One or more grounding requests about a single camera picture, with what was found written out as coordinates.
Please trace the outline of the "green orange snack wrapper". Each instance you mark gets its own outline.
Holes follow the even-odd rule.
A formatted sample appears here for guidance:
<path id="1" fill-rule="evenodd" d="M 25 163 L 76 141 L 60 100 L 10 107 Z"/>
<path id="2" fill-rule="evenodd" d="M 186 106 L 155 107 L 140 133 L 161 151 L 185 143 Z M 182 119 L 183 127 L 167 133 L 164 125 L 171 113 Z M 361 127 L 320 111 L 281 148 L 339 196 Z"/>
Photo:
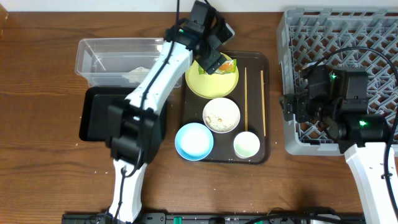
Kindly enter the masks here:
<path id="1" fill-rule="evenodd" d="M 213 74 L 225 75 L 225 74 L 229 74 L 229 73 L 234 73 L 236 71 L 236 67 L 237 67 L 236 64 L 237 64 L 236 59 L 225 60 Z"/>

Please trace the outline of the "yellow plate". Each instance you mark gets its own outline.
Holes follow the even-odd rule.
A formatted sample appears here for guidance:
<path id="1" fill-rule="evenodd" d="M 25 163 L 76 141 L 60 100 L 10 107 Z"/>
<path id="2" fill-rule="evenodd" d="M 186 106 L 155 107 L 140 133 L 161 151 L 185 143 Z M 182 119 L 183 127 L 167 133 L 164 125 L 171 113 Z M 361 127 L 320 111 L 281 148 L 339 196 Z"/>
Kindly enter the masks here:
<path id="1" fill-rule="evenodd" d="M 227 60 L 232 58 L 222 53 Z M 198 73 L 199 64 L 194 61 L 190 68 L 185 72 L 185 81 L 194 94 L 207 99 L 220 98 L 230 94 L 238 84 L 238 66 L 234 73 L 225 75 L 200 75 Z"/>

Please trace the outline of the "white napkin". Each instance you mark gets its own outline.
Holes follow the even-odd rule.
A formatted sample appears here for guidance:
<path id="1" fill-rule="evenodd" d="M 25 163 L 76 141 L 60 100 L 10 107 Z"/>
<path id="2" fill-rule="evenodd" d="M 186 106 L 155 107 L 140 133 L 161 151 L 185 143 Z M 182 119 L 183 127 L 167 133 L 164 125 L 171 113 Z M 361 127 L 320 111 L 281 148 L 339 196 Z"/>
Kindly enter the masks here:
<path id="1" fill-rule="evenodd" d="M 141 83 L 150 69 L 146 67 L 137 67 L 134 70 L 122 75 L 123 78 L 127 79 L 129 83 Z"/>

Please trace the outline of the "light blue bowl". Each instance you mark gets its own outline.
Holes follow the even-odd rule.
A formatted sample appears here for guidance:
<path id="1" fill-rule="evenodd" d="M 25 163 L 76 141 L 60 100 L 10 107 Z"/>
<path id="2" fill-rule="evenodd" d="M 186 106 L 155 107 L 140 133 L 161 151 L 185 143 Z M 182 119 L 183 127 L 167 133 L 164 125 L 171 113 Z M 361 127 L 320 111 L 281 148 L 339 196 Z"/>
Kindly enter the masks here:
<path id="1" fill-rule="evenodd" d="M 200 161 L 207 157 L 214 146 L 211 131 L 200 123 L 188 123 L 182 126 L 175 136 L 177 153 L 188 161 Z"/>

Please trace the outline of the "white cup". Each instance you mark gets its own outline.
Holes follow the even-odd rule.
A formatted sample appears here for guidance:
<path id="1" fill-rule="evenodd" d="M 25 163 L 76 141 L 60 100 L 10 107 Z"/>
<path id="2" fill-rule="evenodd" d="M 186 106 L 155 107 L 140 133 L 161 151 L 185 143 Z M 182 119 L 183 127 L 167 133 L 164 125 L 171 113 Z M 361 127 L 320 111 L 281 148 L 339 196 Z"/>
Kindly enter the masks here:
<path id="1" fill-rule="evenodd" d="M 255 156 L 259 151 L 260 145 L 259 138 L 249 131 L 239 133 L 233 141 L 234 152 L 241 159 Z"/>

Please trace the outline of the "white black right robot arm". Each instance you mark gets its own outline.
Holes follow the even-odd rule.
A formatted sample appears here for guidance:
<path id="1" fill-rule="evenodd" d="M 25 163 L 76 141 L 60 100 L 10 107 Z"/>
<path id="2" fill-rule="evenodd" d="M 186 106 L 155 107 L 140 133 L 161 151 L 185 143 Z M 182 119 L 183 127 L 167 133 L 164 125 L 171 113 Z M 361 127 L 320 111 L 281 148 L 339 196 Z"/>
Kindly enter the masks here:
<path id="1" fill-rule="evenodd" d="M 300 76 L 306 87 L 280 99 L 284 119 L 327 125 L 354 176 L 366 222 L 397 223 L 393 130 L 383 116 L 368 113 L 367 72 L 312 64 Z"/>

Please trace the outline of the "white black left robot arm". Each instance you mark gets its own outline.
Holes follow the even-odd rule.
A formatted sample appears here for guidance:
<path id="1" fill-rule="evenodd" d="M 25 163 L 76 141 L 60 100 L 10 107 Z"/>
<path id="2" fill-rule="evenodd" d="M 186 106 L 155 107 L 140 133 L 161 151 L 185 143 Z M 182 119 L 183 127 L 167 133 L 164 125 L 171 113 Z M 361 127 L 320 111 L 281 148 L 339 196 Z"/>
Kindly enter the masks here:
<path id="1" fill-rule="evenodd" d="M 188 18 L 175 18 L 166 30 L 162 51 L 141 84 L 108 107 L 108 135 L 115 168 L 114 198 L 107 223 L 134 223 L 139 216 L 147 165 L 162 143 L 160 114 L 178 79 L 197 62 L 211 75 L 225 63 L 218 48 L 234 30 L 208 2 L 195 1 Z"/>

